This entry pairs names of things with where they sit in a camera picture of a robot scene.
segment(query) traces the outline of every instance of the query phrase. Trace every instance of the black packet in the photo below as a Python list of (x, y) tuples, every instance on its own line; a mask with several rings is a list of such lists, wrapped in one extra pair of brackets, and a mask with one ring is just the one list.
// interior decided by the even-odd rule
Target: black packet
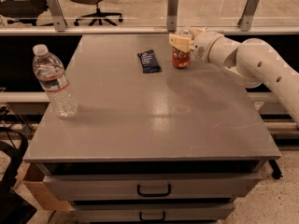
[(162, 69), (157, 62), (153, 49), (137, 53), (142, 64), (143, 73), (160, 72)]

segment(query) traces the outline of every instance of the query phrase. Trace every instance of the drawer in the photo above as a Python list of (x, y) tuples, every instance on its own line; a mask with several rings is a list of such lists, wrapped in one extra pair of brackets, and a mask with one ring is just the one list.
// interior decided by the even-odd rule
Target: drawer
[(65, 201), (244, 197), (260, 180), (250, 174), (48, 175), (45, 185)]
[(99, 205), (75, 207), (72, 212), (79, 222), (169, 222), (215, 221), (226, 219), (234, 210), (233, 203)]

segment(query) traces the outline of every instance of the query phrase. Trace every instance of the gray tabletop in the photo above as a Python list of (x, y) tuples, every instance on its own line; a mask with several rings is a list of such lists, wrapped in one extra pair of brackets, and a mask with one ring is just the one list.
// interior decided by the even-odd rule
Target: gray tabletop
[[(153, 49), (160, 73), (143, 74)], [(29, 162), (201, 161), (280, 156), (247, 92), (212, 64), (172, 65), (168, 35), (85, 35), (67, 68), (75, 119), (51, 106)]]

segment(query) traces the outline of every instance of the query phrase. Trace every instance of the white lid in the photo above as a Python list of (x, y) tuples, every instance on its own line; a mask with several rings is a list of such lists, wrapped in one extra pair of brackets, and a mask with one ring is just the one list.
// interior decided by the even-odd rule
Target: white lid
[(49, 51), (46, 45), (39, 44), (33, 47), (33, 51), (35, 56), (43, 56), (46, 55)]

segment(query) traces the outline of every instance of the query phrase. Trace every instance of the plastic water bottle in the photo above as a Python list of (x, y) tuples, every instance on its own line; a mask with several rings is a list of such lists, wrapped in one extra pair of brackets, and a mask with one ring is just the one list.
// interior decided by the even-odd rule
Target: plastic water bottle
[(78, 105), (70, 89), (69, 81), (60, 59), (43, 45), (33, 47), (34, 73), (49, 97), (59, 118), (72, 118), (78, 111)]

